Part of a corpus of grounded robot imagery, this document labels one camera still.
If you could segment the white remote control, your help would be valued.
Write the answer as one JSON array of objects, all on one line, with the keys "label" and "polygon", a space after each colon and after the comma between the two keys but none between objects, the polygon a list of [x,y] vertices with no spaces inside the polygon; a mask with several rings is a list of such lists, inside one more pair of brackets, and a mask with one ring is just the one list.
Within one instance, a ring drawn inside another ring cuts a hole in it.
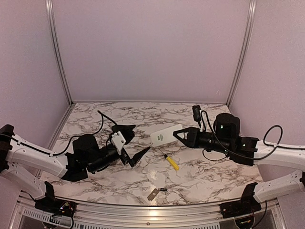
[{"label": "white remote control", "polygon": [[152,147],[159,147],[172,142],[176,142],[178,139],[173,136],[173,133],[174,131],[181,130],[182,128],[183,126],[178,124],[150,134]]}]

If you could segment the yellow handle screwdriver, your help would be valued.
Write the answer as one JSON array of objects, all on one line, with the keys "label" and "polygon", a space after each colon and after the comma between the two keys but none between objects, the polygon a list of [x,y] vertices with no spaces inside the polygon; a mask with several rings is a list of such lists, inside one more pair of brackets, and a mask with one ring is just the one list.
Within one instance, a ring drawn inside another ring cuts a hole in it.
[{"label": "yellow handle screwdriver", "polygon": [[176,171],[180,169],[176,162],[172,160],[167,154],[164,154],[163,156]]}]

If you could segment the grey battery compartment cover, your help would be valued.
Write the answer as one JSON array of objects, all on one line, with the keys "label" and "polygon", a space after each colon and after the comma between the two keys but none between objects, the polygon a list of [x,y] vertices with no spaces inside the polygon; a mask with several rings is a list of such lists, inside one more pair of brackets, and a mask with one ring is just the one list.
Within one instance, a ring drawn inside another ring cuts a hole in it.
[{"label": "grey battery compartment cover", "polygon": [[158,195],[158,193],[160,192],[160,190],[158,188],[155,188],[147,197],[147,199],[149,201],[152,201],[155,199],[155,197]]}]

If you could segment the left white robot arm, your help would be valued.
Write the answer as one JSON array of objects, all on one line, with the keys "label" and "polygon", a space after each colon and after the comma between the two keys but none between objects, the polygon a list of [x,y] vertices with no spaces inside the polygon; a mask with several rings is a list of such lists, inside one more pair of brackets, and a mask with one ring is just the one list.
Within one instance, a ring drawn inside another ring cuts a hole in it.
[{"label": "left white robot arm", "polygon": [[70,182],[87,179],[89,173],[103,171],[117,160],[134,167],[150,150],[147,147],[129,157],[124,146],[134,138],[134,128],[134,125],[114,125],[111,143],[102,148],[93,134],[76,135],[70,140],[72,153],[57,153],[22,139],[14,133],[12,125],[4,125],[0,129],[0,174],[16,180],[35,200],[41,199],[41,204],[49,212],[57,212],[60,201],[54,197],[52,186],[33,177],[23,166],[37,168]]}]

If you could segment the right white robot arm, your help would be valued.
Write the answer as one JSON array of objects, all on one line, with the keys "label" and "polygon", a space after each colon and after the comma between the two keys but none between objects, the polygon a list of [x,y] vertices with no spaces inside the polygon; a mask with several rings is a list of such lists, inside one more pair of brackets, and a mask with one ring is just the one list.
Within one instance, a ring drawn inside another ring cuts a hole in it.
[{"label": "right white robot arm", "polygon": [[305,148],[268,143],[265,139],[240,136],[240,119],[229,113],[217,115],[210,131],[189,127],[173,132],[188,148],[223,153],[229,160],[246,166],[273,165],[295,169],[295,172],[262,183],[248,184],[236,203],[245,214],[257,203],[305,190]]}]

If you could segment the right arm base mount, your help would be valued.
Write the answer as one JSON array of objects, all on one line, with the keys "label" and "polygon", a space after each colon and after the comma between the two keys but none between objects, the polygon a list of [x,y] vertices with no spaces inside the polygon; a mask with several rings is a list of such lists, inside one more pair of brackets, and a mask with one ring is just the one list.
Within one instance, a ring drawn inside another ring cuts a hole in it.
[{"label": "right arm base mount", "polygon": [[224,219],[251,214],[262,209],[261,204],[254,198],[254,188],[257,182],[246,185],[241,198],[220,204],[220,212]]}]

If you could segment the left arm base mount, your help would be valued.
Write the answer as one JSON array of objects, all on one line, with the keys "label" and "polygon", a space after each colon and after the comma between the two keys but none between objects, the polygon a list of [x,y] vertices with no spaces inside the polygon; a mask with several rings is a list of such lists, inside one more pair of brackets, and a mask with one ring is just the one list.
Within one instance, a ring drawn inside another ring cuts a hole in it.
[{"label": "left arm base mount", "polygon": [[35,208],[52,213],[55,216],[73,217],[76,203],[56,198],[53,186],[47,181],[44,184],[46,187],[45,195],[42,199],[35,200]]}]

